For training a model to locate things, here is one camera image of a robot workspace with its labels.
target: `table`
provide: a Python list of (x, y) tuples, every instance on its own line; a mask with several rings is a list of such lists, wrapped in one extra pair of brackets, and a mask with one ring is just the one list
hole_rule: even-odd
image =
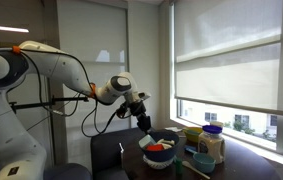
[[(124, 150), (122, 165), (129, 179), (202, 179), (205, 178), (194, 171), (182, 167), (183, 173), (176, 174), (175, 164), (165, 169), (156, 170), (150, 168), (143, 161), (143, 153), (138, 145), (139, 139), (129, 143)], [(192, 154), (184, 150), (184, 145), (197, 146), (180, 136), (176, 156), (194, 165)], [(280, 179), (276, 170), (263, 157), (251, 150), (235, 143), (225, 140), (225, 161), (217, 164), (212, 173), (207, 174), (211, 179), (217, 180), (278, 180)]]

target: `jar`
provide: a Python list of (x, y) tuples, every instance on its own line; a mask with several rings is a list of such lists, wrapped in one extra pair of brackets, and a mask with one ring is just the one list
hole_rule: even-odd
[(218, 126), (202, 126), (203, 132), (198, 138), (198, 152), (206, 153), (219, 164), (225, 160), (225, 142), (222, 138), (222, 128)]

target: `window blind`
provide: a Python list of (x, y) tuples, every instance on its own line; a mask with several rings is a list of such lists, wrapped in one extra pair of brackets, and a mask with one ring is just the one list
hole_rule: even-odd
[(175, 96), (283, 115), (283, 0), (174, 4)]

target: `blue bowl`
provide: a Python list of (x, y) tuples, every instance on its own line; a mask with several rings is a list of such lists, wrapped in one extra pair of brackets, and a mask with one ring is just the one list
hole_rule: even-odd
[(155, 142), (158, 142), (160, 139), (174, 141), (174, 146), (169, 149), (164, 149), (161, 151), (149, 151), (145, 148), (141, 148), (144, 155), (151, 161), (154, 162), (166, 162), (174, 158), (178, 150), (179, 136), (173, 131), (155, 131), (150, 132), (149, 135), (154, 139)]
[(205, 153), (195, 153), (193, 155), (194, 167), (203, 172), (210, 173), (214, 170), (215, 159)]

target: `robotic arm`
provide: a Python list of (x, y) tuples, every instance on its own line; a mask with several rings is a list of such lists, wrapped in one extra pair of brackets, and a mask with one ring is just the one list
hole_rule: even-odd
[(45, 44), (27, 41), (19, 47), (0, 48), (0, 180), (42, 179), (46, 152), (24, 129), (7, 102), (7, 92), (20, 85), (25, 76), (40, 73), (64, 83), (70, 89), (111, 105), (120, 96), (125, 103), (117, 110), (119, 117), (127, 109), (138, 119), (144, 132), (150, 127), (143, 100), (149, 97), (137, 91), (131, 74), (124, 72), (97, 88), (88, 80), (83, 65), (75, 57)]

